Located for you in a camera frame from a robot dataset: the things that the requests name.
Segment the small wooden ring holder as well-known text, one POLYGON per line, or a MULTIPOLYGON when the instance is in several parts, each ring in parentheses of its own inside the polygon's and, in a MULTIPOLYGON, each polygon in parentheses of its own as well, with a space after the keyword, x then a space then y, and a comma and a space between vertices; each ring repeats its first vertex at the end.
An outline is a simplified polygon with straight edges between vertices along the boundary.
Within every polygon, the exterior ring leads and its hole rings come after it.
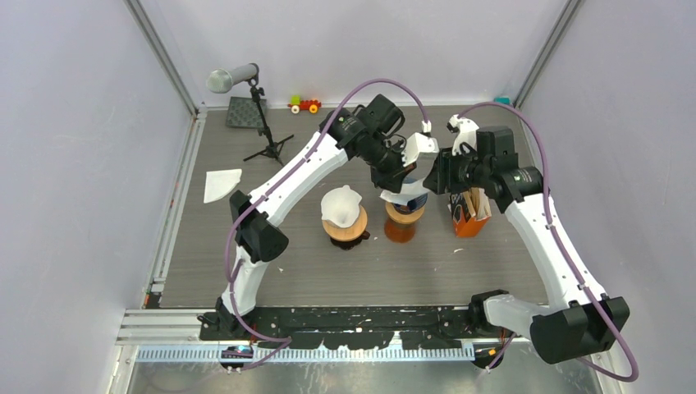
POLYGON ((416 223, 424 214, 425 206, 416 209, 411 213, 402 213, 398 211, 395 206, 389 202, 385 203, 385 208, 387 216, 396 223, 401 225, 412 225, 416 223))

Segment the orange coffee filter box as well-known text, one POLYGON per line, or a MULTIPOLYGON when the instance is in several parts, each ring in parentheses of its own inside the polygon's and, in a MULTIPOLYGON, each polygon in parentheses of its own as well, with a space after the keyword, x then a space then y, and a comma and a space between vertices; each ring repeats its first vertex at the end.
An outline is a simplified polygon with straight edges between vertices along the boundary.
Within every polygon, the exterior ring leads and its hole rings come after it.
POLYGON ((476 187, 450 194, 449 209, 454 233, 460 238, 477 236, 492 216, 489 198, 476 187))

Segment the white paper coffee filter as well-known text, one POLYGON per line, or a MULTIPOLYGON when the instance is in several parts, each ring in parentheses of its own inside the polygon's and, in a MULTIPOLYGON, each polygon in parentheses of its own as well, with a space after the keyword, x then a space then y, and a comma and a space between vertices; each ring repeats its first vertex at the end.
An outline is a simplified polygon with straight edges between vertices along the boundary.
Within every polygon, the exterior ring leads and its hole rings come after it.
POLYGON ((359 217, 362 196, 348 185, 328 191, 322 198, 322 220, 335 227, 351 227, 359 217))

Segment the amber glass carafe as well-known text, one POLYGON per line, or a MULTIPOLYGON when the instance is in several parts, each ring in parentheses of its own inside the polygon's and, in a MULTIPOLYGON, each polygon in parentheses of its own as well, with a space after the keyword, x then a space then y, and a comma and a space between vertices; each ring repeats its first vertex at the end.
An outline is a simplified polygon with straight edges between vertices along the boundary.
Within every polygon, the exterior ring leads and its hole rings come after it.
POLYGON ((417 223, 400 223, 388 218, 384 223, 385 236, 392 242, 407 243, 414 238, 417 223))

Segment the large wooden ring holder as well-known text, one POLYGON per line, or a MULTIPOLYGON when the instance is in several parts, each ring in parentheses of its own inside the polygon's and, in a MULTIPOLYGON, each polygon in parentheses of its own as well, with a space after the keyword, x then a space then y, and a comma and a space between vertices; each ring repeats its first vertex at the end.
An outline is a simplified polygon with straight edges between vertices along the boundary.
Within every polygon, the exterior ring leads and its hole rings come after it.
POLYGON ((368 225, 368 214, 362 205, 359 206, 359 216, 349 227, 337 227, 332 222, 322 220, 324 231, 334 240, 347 242, 360 238, 368 225))

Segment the dark brown dripper cup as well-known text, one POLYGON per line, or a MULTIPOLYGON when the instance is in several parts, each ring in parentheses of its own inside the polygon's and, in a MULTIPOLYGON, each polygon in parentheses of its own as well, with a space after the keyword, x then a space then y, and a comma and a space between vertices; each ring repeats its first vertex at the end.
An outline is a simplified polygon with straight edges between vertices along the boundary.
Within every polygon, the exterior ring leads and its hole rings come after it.
POLYGON ((362 241, 366 241, 369 237, 370 233, 368 231, 364 231, 359 237, 355 238, 354 240, 341 241, 335 238, 330 238, 330 241, 332 245, 338 247, 339 249, 350 250, 359 245, 362 241))

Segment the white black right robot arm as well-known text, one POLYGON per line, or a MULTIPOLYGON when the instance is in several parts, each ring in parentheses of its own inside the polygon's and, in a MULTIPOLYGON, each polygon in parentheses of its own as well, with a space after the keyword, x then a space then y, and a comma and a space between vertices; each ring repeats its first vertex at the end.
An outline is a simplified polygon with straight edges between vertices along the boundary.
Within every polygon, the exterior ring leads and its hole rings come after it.
POLYGON ((589 273, 557 216, 542 172, 520 166, 504 126, 452 127, 455 141, 438 154, 424 186, 437 194, 480 189, 516 229, 542 279, 547 303, 494 290, 473 295, 469 328, 480 337, 505 328, 529 339, 548 364, 610 350, 630 316, 589 273))

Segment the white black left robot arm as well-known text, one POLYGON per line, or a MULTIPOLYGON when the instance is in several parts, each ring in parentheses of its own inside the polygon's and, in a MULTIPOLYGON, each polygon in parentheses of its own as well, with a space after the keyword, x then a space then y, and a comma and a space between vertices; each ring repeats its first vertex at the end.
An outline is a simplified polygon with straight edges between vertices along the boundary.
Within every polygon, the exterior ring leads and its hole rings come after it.
POLYGON ((227 236, 225 265, 228 285, 217 304, 220 328, 233 340, 252 327, 248 315, 268 263, 280 256, 289 240, 279 226, 286 215, 319 181, 352 158, 370 168, 375 187, 400 192, 414 165, 405 164, 404 142, 388 144, 405 123, 403 112, 379 94, 368 105, 330 112, 308 144, 275 176, 246 194, 229 198, 232 227, 227 236))

